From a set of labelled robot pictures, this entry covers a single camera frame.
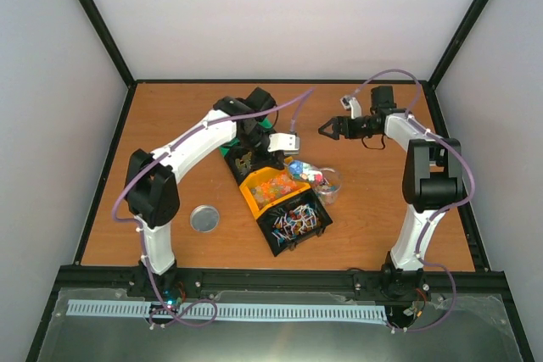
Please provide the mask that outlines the clear plastic jar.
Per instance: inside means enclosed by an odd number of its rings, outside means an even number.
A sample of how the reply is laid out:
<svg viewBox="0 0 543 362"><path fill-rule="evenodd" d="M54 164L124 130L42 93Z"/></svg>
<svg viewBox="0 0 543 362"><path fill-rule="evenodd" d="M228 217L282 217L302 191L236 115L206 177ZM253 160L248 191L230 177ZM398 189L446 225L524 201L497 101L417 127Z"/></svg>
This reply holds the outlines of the clear plastic jar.
<svg viewBox="0 0 543 362"><path fill-rule="evenodd" d="M323 167L320 169L322 180L313 185L313 190L323 205L331 205L337 201L342 187L341 174L333 169Z"/></svg>

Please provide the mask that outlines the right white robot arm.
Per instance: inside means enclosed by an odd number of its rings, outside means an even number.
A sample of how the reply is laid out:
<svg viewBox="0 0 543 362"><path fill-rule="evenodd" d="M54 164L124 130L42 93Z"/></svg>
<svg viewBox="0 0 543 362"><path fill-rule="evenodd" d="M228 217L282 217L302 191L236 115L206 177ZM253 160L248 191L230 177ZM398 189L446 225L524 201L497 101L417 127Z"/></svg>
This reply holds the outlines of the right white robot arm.
<svg viewBox="0 0 543 362"><path fill-rule="evenodd" d="M407 204L400 235L387 254L378 286L391 300L415 296L423 286L425 255L437 225L454 203L464 198L463 168L456 139L442 138L415 116L397 107L391 86L371 90L370 114L362 113L354 96L341 103L349 112L335 116L318 132L333 140L386 136L406 152L402 195Z"/></svg>

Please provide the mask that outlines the round metal lid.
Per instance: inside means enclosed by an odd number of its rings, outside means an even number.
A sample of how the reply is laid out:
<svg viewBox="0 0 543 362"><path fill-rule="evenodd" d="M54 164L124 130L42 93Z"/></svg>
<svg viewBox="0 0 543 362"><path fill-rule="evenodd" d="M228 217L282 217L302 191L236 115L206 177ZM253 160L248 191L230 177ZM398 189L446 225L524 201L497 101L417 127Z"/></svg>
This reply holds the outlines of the round metal lid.
<svg viewBox="0 0 543 362"><path fill-rule="evenodd" d="M220 222L220 214L212 205L199 205L190 214L190 226L197 232L209 233L213 231Z"/></svg>

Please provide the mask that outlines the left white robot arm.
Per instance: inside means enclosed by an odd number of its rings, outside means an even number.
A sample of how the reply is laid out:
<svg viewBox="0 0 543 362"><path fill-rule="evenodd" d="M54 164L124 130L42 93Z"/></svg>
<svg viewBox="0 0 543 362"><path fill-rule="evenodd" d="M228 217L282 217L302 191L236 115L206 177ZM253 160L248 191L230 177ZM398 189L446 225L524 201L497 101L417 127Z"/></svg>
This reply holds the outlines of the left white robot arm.
<svg viewBox="0 0 543 362"><path fill-rule="evenodd" d="M267 130L260 123L276 111L275 99L259 87L246 98L224 97L178 138L130 157L122 198L143 237L142 264L150 270L146 284L156 295L167 296L176 286L170 269L176 263L171 222L181 206L178 184L202 159L235 139L266 149Z"/></svg>

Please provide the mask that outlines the black popsicle candy bin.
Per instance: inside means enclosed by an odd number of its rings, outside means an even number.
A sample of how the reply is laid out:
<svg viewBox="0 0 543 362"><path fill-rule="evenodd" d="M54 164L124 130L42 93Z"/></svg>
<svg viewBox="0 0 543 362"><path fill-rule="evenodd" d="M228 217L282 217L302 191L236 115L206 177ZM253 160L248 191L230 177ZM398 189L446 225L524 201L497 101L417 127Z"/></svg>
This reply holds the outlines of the black popsicle candy bin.
<svg viewBox="0 0 543 362"><path fill-rule="evenodd" d="M238 142L220 146L219 150L238 186L257 170L265 168L284 169L282 157L278 157L274 153L256 152Z"/></svg>

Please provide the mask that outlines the metal scoop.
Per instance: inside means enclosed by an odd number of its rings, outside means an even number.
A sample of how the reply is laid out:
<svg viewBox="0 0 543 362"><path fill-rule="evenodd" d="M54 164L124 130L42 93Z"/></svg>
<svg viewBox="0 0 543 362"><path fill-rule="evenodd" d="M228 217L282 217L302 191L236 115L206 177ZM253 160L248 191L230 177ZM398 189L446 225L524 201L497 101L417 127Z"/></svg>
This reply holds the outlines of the metal scoop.
<svg viewBox="0 0 543 362"><path fill-rule="evenodd" d="M287 164L287 170L290 177L296 181L308 183L322 183L324 181L323 174L313 164L306 163L300 160L293 160Z"/></svg>

